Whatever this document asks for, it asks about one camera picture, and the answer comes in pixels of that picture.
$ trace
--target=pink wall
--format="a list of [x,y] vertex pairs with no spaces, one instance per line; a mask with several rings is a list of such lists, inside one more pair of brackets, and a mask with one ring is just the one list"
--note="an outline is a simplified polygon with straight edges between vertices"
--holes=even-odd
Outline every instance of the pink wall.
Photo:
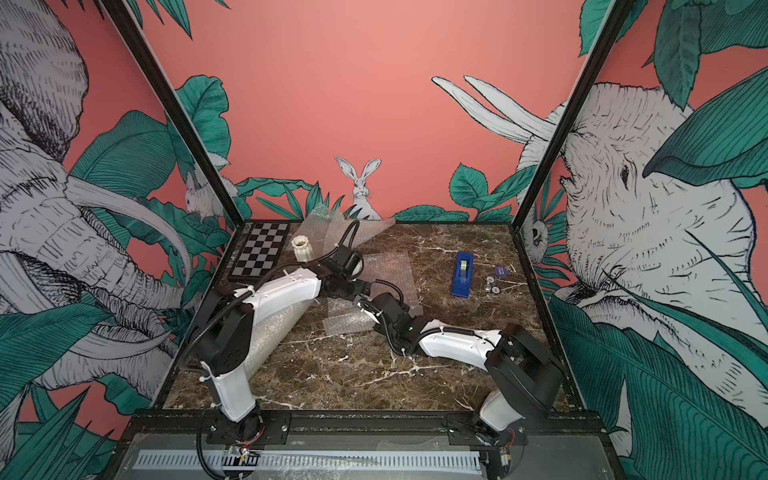
[[[384,217],[417,204],[470,211],[449,196],[459,163],[484,172],[491,188],[515,172],[521,146],[480,128],[431,77],[468,88],[470,74],[545,116],[568,97],[584,61],[578,2],[228,5],[187,2],[193,39],[141,5],[144,33],[175,88],[199,74],[223,82],[232,148],[222,175],[319,180],[332,200],[346,195],[346,209],[352,181],[333,158],[358,173],[381,158],[368,187]],[[270,200],[288,208],[285,198]],[[276,216],[249,204],[254,217]]]

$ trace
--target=black metal frame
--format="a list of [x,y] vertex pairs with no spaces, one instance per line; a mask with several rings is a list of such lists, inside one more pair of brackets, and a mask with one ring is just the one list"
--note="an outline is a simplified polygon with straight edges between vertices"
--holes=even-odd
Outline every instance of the black metal frame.
[[544,158],[541,159],[541,163],[536,169],[536,174],[533,177],[531,186],[528,188],[528,194],[525,195],[520,210],[515,217],[515,221],[512,226],[515,230],[522,228],[523,221],[528,215],[528,212],[533,207],[536,201],[536,195],[544,186],[544,182],[547,180],[549,171],[552,169],[555,161],[560,157],[560,151],[563,148],[565,139],[576,122],[576,118],[581,111],[581,107],[584,106],[584,102],[587,100],[589,91],[594,85],[595,80],[598,78],[601,68],[605,63],[605,59],[608,57],[608,52],[611,51],[611,47],[622,25],[627,20],[629,12],[632,9],[633,0],[615,0],[614,6],[605,19],[603,28],[598,35],[598,39],[594,43],[589,58],[584,64],[584,69],[581,71],[576,86],[574,87],[571,98],[568,100],[568,104],[565,105],[563,116],[558,123],[558,126],[554,129],[552,139],[547,145],[547,150],[544,153]]
[[[144,435],[194,435],[203,410],[140,410],[125,429],[100,478],[113,478],[122,466],[133,438]],[[452,425],[470,424],[472,412],[387,410],[263,410],[263,415],[290,417],[288,435],[445,435],[450,445],[464,445]],[[616,480],[626,480],[611,439],[596,412],[553,414],[544,419],[524,419],[527,435],[575,435],[598,437]],[[481,445],[472,450],[492,450]]]
[[189,148],[195,162],[197,162],[208,183],[214,189],[216,196],[224,207],[224,211],[227,212],[227,216],[232,220],[235,227],[241,226],[244,222],[243,216],[240,215],[237,206],[232,201],[232,197],[227,193],[227,189],[224,188],[216,168],[208,160],[208,153],[203,145],[203,141],[197,135],[197,131],[195,131],[192,122],[190,122],[190,118],[178,101],[176,92],[170,86],[163,70],[157,63],[157,59],[152,54],[152,50],[144,41],[144,36],[134,23],[131,14],[128,13],[125,4],[122,0],[101,0],[101,2],[112,19],[115,28],[122,35],[128,49],[131,50],[131,54],[136,59],[139,68],[141,68],[157,98],[160,99],[170,121],[173,122],[181,139],[187,144],[187,148]]

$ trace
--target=elephant tusk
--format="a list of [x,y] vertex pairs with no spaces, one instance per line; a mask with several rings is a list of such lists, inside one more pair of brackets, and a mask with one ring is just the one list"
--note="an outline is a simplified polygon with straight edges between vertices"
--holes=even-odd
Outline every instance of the elephant tusk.
[[140,220],[150,227],[154,228],[161,235],[164,235],[179,251],[181,259],[184,261],[185,277],[189,282],[192,272],[192,264],[181,237],[174,228],[165,220],[160,218],[155,212],[149,210],[144,205],[123,197],[122,195],[110,192],[104,188],[98,187],[85,180],[71,175],[67,178],[67,188],[65,196],[79,207],[100,207],[113,211],[116,214],[123,214],[136,220]]
[[21,313],[38,313],[55,307],[11,252],[0,253],[0,296]]
[[143,342],[120,342],[94,332],[89,332],[88,335],[79,339],[71,346],[69,351],[89,359],[124,359],[150,352],[168,338],[169,335],[170,332],[166,332]]

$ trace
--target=rabbit ear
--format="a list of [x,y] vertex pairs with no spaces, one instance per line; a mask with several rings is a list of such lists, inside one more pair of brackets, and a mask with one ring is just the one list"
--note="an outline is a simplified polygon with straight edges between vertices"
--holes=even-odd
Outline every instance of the rabbit ear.
[[357,180],[357,170],[352,166],[352,164],[346,160],[344,160],[341,157],[334,157],[337,162],[339,162],[339,167],[341,168],[341,171],[349,178],[353,180]]
[[370,174],[376,171],[377,168],[381,167],[382,161],[379,158],[374,158],[370,162],[366,164],[366,167],[362,169],[362,177],[365,179]]

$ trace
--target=elephant ear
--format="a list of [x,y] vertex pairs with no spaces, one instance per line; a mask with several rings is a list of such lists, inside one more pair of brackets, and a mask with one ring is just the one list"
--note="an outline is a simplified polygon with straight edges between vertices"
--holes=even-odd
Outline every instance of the elephant ear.
[[69,31],[42,1],[0,8],[0,98],[32,143],[63,161],[78,134],[88,73]]

